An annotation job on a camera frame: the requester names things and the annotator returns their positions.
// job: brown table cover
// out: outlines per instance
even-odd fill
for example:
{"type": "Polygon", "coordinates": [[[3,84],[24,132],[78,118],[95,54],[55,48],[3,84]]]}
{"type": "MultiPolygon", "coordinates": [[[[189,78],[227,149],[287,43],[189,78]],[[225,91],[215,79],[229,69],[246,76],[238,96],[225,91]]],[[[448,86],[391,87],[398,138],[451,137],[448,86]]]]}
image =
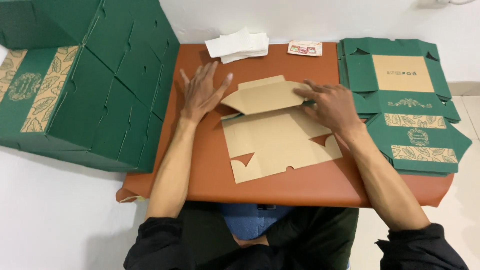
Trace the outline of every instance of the brown table cover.
{"type": "MultiPolygon", "coordinates": [[[[233,82],[224,97],[236,91],[239,83],[276,75],[284,75],[286,80],[296,82],[309,78],[318,84],[339,83],[336,43],[323,43],[321,57],[287,54],[287,47],[288,44],[270,45],[267,56],[219,64],[214,86],[220,86],[229,72],[233,72],[233,82]]],[[[215,60],[219,61],[210,58],[204,44],[180,46],[154,172],[127,174],[123,187],[116,194],[117,201],[129,196],[150,196],[156,172],[172,140],[179,111],[183,107],[182,81],[178,70],[183,68],[191,76],[199,65],[215,60]]],[[[188,200],[292,206],[370,206],[354,159],[338,136],[336,138],[343,154],[341,159],[295,170],[286,169],[283,173],[235,184],[220,122],[221,116],[235,112],[219,105],[198,125],[193,145],[188,200]]],[[[439,205],[453,180],[453,174],[447,177],[402,177],[420,204],[430,206],[439,205]]]]}

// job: small printed card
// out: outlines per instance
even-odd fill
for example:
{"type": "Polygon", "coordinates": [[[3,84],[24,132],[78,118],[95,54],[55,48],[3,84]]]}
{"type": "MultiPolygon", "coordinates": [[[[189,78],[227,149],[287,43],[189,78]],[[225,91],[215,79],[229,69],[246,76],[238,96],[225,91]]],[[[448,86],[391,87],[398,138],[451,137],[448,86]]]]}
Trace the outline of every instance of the small printed card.
{"type": "Polygon", "coordinates": [[[287,52],[299,55],[322,56],[322,43],[315,41],[292,40],[288,44],[287,52]]]}

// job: stack of paper napkins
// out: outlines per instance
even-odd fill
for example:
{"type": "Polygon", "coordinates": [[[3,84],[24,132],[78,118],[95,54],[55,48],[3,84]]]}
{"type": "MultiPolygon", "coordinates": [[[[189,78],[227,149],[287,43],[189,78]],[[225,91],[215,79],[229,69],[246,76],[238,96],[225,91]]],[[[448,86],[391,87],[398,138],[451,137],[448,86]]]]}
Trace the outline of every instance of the stack of paper napkins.
{"type": "Polygon", "coordinates": [[[224,64],[268,54],[267,34],[250,34],[246,27],[228,36],[206,40],[205,44],[210,57],[220,57],[224,64]]]}

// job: cable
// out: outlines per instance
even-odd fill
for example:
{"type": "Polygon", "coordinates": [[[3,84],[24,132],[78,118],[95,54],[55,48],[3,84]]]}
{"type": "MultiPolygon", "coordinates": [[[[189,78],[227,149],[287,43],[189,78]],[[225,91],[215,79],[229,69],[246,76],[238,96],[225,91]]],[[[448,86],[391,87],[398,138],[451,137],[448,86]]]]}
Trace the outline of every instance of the cable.
{"type": "Polygon", "coordinates": [[[449,3],[452,4],[452,5],[465,5],[465,4],[468,4],[468,3],[472,3],[473,1],[475,0],[467,0],[465,2],[454,2],[453,0],[450,0],[449,3]]]}

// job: forearm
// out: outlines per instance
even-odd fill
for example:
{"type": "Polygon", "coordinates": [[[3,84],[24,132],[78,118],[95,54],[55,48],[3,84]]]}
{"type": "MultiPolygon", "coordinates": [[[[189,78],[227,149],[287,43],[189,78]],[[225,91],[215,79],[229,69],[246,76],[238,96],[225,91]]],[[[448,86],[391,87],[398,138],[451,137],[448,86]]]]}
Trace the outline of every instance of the forearm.
{"type": "Polygon", "coordinates": [[[355,158],[375,211],[394,230],[421,229],[430,224],[415,196],[378,150],[364,124],[341,134],[355,158]]]}
{"type": "Polygon", "coordinates": [[[145,219],[176,218],[187,197],[196,123],[180,118],[150,194],[145,219]]]}

